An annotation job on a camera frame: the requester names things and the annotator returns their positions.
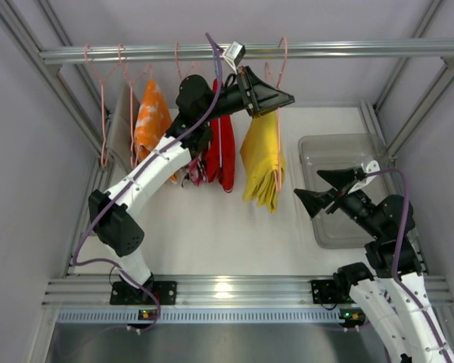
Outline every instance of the metal rod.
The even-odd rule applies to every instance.
[[[283,58],[277,44],[246,44],[246,59]],[[174,61],[174,45],[124,46],[124,61]],[[201,61],[212,58],[209,45],[180,45],[179,59]],[[46,48],[40,52],[46,64],[85,63],[83,47]],[[119,61],[118,47],[93,47],[88,50],[93,62]],[[303,42],[289,44],[290,58],[326,57],[434,57],[454,56],[454,39],[397,39],[361,42]]]
[[[73,43],[70,41],[70,38],[67,35],[64,26],[59,20],[59,17],[56,15],[54,8],[51,5],[51,2],[49,0],[36,0],[36,4],[41,10],[42,14],[44,15],[44,18],[47,20],[49,26],[52,28],[52,31],[59,39],[59,42],[61,42],[63,46],[71,46]],[[83,85],[88,90],[89,94],[91,95],[92,99],[98,106],[99,110],[101,110],[101,95],[96,89],[95,84],[92,81],[91,77],[89,76],[89,73],[87,72],[86,68],[82,64],[78,64],[74,67],[76,68],[76,71]]]
[[[427,119],[428,113],[436,106],[440,99],[454,85],[454,66],[444,68],[436,76],[435,82],[428,87],[406,123],[388,146],[389,157],[394,156],[409,140],[412,133]]]
[[[62,81],[49,72],[44,60],[39,56],[40,44],[10,0],[0,0],[0,26],[66,108],[87,138],[92,150],[99,154],[101,152],[99,131],[87,117],[83,108],[74,101]]]
[[[412,34],[411,38],[421,38],[422,36],[425,35],[431,24],[434,22],[434,19],[439,10],[442,8],[442,4],[444,2],[445,0],[432,0],[432,2],[428,5],[427,9],[425,10],[422,19],[415,27],[415,31]],[[393,87],[397,84],[403,71],[407,68],[408,63],[409,58],[407,57],[402,58],[397,62],[387,81],[387,84],[384,87],[384,90],[380,93],[377,102],[375,102],[376,113],[378,113],[380,109],[383,107],[385,101],[388,98],[388,95],[391,93]]]

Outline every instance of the vertical metal post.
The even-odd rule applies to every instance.
[[[96,154],[100,154],[102,141],[99,131],[94,127],[87,113],[75,102],[74,97],[64,87],[63,81],[51,74],[44,60],[39,56],[41,45],[10,0],[0,0],[0,26],[66,108],[87,138],[92,150]]]
[[[414,33],[411,35],[411,38],[421,38],[428,31],[429,26],[433,23],[437,13],[442,7],[442,4],[445,0],[432,0],[428,5],[427,9],[422,16],[422,19],[418,22],[417,27],[415,28]],[[380,109],[384,106],[385,101],[387,100],[390,92],[396,83],[400,79],[403,71],[407,68],[409,63],[409,58],[400,58],[397,62],[395,68],[393,69],[387,84],[385,85],[383,91],[380,93],[378,100],[375,102],[375,113],[378,113]]]
[[[54,31],[55,35],[59,39],[59,42],[63,46],[71,46],[73,43],[70,41],[69,36],[66,33],[66,30],[64,29],[61,21],[59,20],[59,17],[56,15],[51,2],[49,0],[36,0],[36,4],[39,7],[40,11],[44,15],[44,18],[47,20],[49,26],[52,28]],[[74,65],[74,68],[76,68],[77,73],[79,74],[79,77],[86,87],[86,89],[89,91],[89,94],[91,95],[92,99],[98,106],[99,110],[101,109],[101,95],[99,94],[98,90],[95,87],[94,82],[92,81],[89,73],[86,70],[86,67],[82,64],[76,64]]]
[[[454,85],[454,65],[451,67],[445,65],[388,146],[387,153],[389,157],[394,156],[400,150],[452,85]]]

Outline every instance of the gray floor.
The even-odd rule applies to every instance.
[[[344,334],[313,324],[164,324],[141,336],[124,327],[97,335],[105,328],[59,325],[47,362],[385,362],[384,348],[370,327]],[[61,358],[89,337],[96,338]]]

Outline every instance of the wall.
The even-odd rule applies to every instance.
[[[428,36],[454,37],[454,2],[446,2]],[[381,112],[390,140],[412,111],[440,61],[412,60]],[[400,151],[430,270],[446,275],[454,295],[454,87]]]
[[[26,358],[92,161],[72,119],[0,27],[0,363]]]
[[[412,33],[428,0],[166,0],[145,2],[84,2],[50,0],[74,45],[163,45],[206,43],[210,32],[217,42],[276,43],[378,40],[405,38]],[[375,101],[395,60],[311,59],[288,62],[283,89],[296,95],[297,104],[357,104],[360,98]],[[249,62],[263,76],[263,62]],[[137,75],[146,64],[136,64]],[[271,62],[278,72],[280,60]],[[105,75],[111,65],[98,67]],[[173,62],[154,64],[154,76],[173,106],[179,80]],[[199,72],[213,78],[211,62],[199,65]],[[106,85],[107,104],[114,105],[122,75],[112,76]],[[144,82],[135,91],[141,97]]]

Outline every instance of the red garment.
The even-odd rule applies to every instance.
[[[213,81],[213,91],[215,90],[217,90],[216,79]],[[219,120],[211,120],[210,128],[213,130],[213,138],[205,156],[207,177],[209,183],[218,178],[224,191],[230,193],[234,187],[235,175],[235,140],[230,116],[220,118],[220,129]]]

